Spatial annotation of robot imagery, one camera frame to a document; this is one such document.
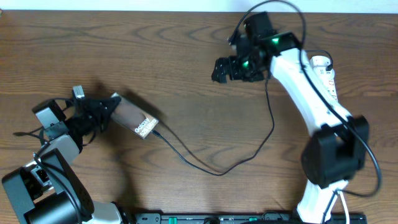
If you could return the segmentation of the bronze Galaxy smartphone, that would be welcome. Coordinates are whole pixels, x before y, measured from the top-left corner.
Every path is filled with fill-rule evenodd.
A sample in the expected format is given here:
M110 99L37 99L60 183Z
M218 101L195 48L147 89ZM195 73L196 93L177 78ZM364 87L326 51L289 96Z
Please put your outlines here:
M113 93L112 98L120 97L121 101L111 114L111 118L121 126L129 129L145 139L158 125L159 120L118 93Z

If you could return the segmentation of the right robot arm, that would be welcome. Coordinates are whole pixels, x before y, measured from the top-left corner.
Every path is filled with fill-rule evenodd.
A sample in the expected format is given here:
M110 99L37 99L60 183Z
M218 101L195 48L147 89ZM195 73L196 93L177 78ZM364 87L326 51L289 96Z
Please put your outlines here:
M258 82L275 78L290 95L307 126L310 139L301 155L307 184L296 212L304 223L331 220L331 209L357 171L365 165L369 124L353 117L326 87L331 80L309 59L303 40L278 33L266 12L244 16L229 44L236 55L219 58L213 81Z

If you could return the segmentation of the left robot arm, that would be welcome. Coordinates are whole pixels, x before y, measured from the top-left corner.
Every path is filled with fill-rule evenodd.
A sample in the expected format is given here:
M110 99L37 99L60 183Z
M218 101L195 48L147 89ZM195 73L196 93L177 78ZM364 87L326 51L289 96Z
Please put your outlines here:
M118 96L94 100L66 98L74 114L67 118L57 99L33 108L41 127L18 136L39 139L33 160L5 175L1 182L20 223L130 223L131 218L115 203L95 202L71 168L86 146L84 136L108 127Z

